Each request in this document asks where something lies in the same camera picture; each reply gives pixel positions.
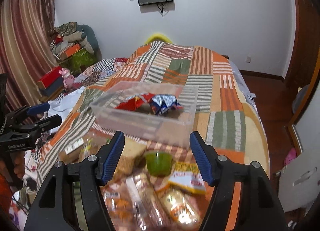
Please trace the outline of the left hand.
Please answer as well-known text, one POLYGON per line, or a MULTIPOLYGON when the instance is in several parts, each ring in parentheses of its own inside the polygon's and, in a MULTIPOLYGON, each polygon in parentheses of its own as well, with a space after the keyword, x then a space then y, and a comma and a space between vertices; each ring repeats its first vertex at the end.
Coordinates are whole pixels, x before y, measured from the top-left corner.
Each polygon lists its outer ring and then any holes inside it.
POLYGON ((25 174, 25 152, 19 151, 11 154, 14 163, 14 173, 19 179, 22 179, 25 174))

